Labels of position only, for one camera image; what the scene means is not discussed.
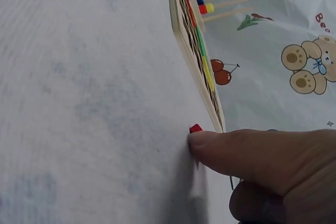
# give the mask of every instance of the finger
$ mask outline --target finger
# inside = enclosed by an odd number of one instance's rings
[[[312,145],[307,141],[308,134],[254,130],[219,134],[202,131],[191,134],[189,141],[192,154],[209,168],[271,188],[284,196],[301,182],[302,176],[296,174],[300,174],[303,167],[317,166],[314,154],[320,151],[319,144]]]
[[[233,217],[240,221],[286,223],[282,198],[253,183],[239,183],[231,195],[229,207]]]

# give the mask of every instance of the yellow bead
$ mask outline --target yellow bead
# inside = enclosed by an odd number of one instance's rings
[[[214,5],[211,3],[206,4],[205,7],[208,13],[213,13],[215,11]]]

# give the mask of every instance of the wooden board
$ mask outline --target wooden board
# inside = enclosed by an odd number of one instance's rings
[[[169,0],[173,32],[216,131],[223,132],[225,131],[225,121],[222,106],[217,96],[217,90],[214,85],[212,86],[213,79],[208,80],[209,74],[206,73],[212,71],[207,70],[207,66],[204,66],[206,64],[203,64],[197,30],[192,24],[187,1]],[[203,40],[203,46],[206,50],[203,35],[201,32],[199,34],[202,36],[201,40]]]

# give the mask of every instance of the cartoon bear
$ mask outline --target cartoon bear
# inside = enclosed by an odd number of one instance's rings
[[[293,71],[291,87],[300,94],[324,94],[327,81],[336,82],[336,41],[320,35],[301,46],[289,45],[281,55],[283,65]]]

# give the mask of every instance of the flower print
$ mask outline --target flower print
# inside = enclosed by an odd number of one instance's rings
[[[252,16],[252,17],[255,17],[255,18],[265,18],[265,19],[268,19],[268,20],[270,20],[270,21],[274,21],[274,20],[271,19],[271,18],[263,17],[263,16],[260,16],[259,14],[256,14],[256,13],[252,13],[251,16]]]
[[[237,28],[237,30],[240,31],[240,30],[242,30],[246,27],[258,25],[259,24],[258,21],[265,20],[265,19],[270,20],[270,21],[274,21],[271,18],[263,17],[263,16],[261,16],[259,14],[256,14],[256,13],[252,13],[251,17],[249,15],[246,15],[244,21]]]

